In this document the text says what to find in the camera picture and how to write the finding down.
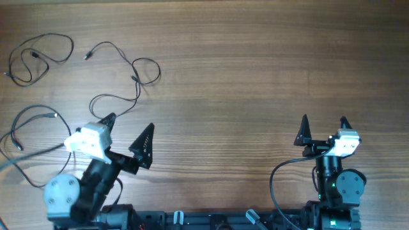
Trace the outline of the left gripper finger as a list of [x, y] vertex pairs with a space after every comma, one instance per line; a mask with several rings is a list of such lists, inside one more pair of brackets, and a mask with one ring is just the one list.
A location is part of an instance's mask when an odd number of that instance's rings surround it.
[[109, 132], [112, 132], [116, 118], [117, 115], [112, 112], [106, 117], [102, 118], [98, 123], [105, 125], [108, 128]]
[[155, 125], [150, 123], [130, 145], [128, 150], [134, 154], [139, 165], [149, 169], [153, 162], [153, 134]]

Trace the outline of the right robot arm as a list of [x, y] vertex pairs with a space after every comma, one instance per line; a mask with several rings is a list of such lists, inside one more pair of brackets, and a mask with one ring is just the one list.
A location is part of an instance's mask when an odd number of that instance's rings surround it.
[[318, 201], [309, 201], [301, 211], [301, 229], [358, 230], [362, 228], [358, 207], [367, 179], [356, 169], [343, 169], [342, 160], [350, 157], [361, 143], [358, 132], [345, 117], [341, 127], [326, 141], [314, 140], [309, 120], [303, 115], [295, 146], [303, 146], [304, 159], [316, 161]]

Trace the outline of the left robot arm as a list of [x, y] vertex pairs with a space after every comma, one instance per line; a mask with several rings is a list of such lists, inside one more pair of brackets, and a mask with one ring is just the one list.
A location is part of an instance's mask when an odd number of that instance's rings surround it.
[[46, 184], [43, 198], [55, 229], [145, 228], [132, 205], [104, 202], [120, 172], [137, 174], [140, 168], [150, 168], [155, 125], [150, 123], [130, 145], [130, 157], [111, 151], [116, 118], [110, 113], [96, 123], [89, 122], [64, 141], [68, 151], [84, 153], [91, 162], [82, 178], [59, 174]]

